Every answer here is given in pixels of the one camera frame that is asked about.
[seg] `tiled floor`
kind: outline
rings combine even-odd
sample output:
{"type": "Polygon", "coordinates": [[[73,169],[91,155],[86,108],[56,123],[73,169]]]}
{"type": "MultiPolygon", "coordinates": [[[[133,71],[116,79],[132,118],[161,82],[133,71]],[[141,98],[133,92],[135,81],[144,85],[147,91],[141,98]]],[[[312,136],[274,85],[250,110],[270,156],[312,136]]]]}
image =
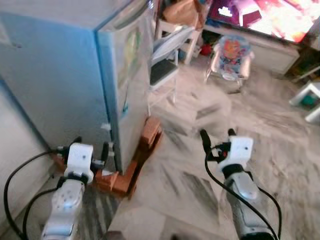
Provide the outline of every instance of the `tiled floor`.
{"type": "MultiPolygon", "coordinates": [[[[174,235],[181,240],[237,240],[226,194],[205,171],[202,128],[212,144],[225,140],[228,128],[252,137],[248,166],[259,186],[282,207],[281,239],[320,239],[320,127],[307,124],[306,112],[288,104],[297,88],[253,68],[241,94],[226,94],[235,87],[230,82],[212,76],[204,84],[206,66],[205,57],[181,65],[176,105],[168,97],[152,108],[165,135],[143,167],[133,198],[117,208],[113,197],[88,189],[78,239],[99,240],[117,208],[108,229],[121,231],[127,240],[170,240],[174,235]]],[[[223,181],[216,164],[209,167],[223,181]]],[[[48,199],[38,204],[45,206],[48,199]]],[[[277,229],[273,203],[265,199],[264,206],[277,229]]],[[[31,225],[44,222],[45,213],[42,218],[36,215],[31,225]]],[[[7,236],[3,239],[15,239],[7,236]]]]}

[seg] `tv screen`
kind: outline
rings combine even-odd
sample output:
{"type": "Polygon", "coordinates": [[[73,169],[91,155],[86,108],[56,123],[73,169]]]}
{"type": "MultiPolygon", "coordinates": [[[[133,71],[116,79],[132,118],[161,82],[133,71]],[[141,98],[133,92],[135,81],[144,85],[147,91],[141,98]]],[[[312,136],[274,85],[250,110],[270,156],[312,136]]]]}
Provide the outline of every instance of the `tv screen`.
{"type": "Polygon", "coordinates": [[[208,17],[299,43],[320,16],[320,0],[213,0],[208,17]]]}

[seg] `black cable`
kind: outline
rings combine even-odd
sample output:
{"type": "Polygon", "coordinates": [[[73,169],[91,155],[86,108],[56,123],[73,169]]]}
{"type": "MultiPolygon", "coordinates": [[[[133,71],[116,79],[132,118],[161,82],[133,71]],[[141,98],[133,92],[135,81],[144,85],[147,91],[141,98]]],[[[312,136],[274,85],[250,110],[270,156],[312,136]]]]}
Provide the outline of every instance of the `black cable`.
{"type": "Polygon", "coordinates": [[[212,149],[214,149],[214,147],[211,148],[211,150],[208,151],[205,154],[205,159],[204,159],[205,170],[208,173],[208,175],[210,176],[210,178],[212,178],[212,180],[215,181],[215,183],[217,183],[220,187],[222,187],[224,190],[226,190],[229,194],[231,194],[232,196],[237,198],[244,205],[246,205],[249,209],[251,209],[267,225],[267,227],[270,229],[270,231],[272,232],[272,235],[274,237],[274,240],[279,240],[275,230],[272,228],[272,226],[270,225],[268,220],[254,206],[252,206],[249,202],[247,202],[245,199],[243,199],[240,195],[235,193],[232,189],[230,189],[228,186],[224,185],[217,178],[215,178],[215,176],[213,176],[213,174],[211,173],[211,171],[210,171],[210,169],[208,167],[208,158],[210,156],[210,153],[212,152],[212,149]]]}
{"type": "Polygon", "coordinates": [[[42,192],[39,192],[37,195],[35,195],[31,201],[29,202],[29,204],[27,205],[26,209],[25,209],[25,213],[24,213],[24,217],[23,217],[23,224],[22,224],[22,232],[24,234],[24,237],[26,240],[28,240],[28,234],[27,234],[27,221],[28,221],[28,216],[29,216],[29,212],[32,208],[32,205],[35,203],[35,201],[40,198],[41,196],[45,195],[45,194],[49,194],[52,192],[55,192],[58,189],[58,187],[49,189],[49,190],[45,190],[42,192]]]}
{"type": "Polygon", "coordinates": [[[4,185],[4,190],[3,190],[3,203],[4,203],[4,211],[5,211],[5,215],[6,218],[8,219],[9,225],[10,227],[13,229],[13,231],[18,235],[18,237],[21,240],[26,240],[24,233],[19,229],[19,227],[17,226],[17,224],[15,223],[14,219],[11,216],[10,210],[9,210],[9,203],[8,203],[8,189],[9,189],[9,184],[11,179],[14,177],[14,175],[21,170],[24,166],[26,166],[27,164],[31,163],[33,160],[40,158],[44,155],[47,154],[52,154],[52,153],[56,153],[55,150],[50,150],[50,151],[45,151],[43,153],[40,153],[32,158],[30,158],[28,161],[26,161],[25,163],[21,164],[18,168],[16,168],[8,177],[8,179],[6,180],[6,183],[4,185]]]}
{"type": "Polygon", "coordinates": [[[258,187],[259,190],[264,193],[266,196],[268,196],[274,203],[274,205],[276,206],[276,209],[278,211],[278,218],[279,218],[279,228],[278,228],[278,238],[281,238],[281,231],[282,231],[282,212],[281,212],[281,207],[278,203],[278,201],[274,198],[274,196],[272,196],[270,193],[268,193],[267,191],[263,190],[262,188],[258,187]]]}

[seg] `wall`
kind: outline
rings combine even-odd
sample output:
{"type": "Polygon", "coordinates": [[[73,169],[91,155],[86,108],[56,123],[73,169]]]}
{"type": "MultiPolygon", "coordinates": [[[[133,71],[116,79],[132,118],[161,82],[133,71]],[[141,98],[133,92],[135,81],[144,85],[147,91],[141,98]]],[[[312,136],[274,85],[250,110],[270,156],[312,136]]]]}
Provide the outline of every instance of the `wall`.
{"type": "MultiPolygon", "coordinates": [[[[0,235],[8,227],[4,186],[10,173],[28,158],[45,151],[0,79],[0,235]]],[[[16,217],[49,178],[49,157],[23,168],[9,186],[9,206],[16,217]]]]}

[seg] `blue refrigerator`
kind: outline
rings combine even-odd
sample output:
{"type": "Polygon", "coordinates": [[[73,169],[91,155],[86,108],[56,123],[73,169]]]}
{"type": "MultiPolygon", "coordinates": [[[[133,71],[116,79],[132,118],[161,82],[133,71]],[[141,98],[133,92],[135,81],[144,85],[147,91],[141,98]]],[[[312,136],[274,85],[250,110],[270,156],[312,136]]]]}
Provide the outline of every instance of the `blue refrigerator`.
{"type": "Polygon", "coordinates": [[[150,0],[1,0],[0,79],[51,148],[81,136],[123,173],[147,117],[150,0]]]}

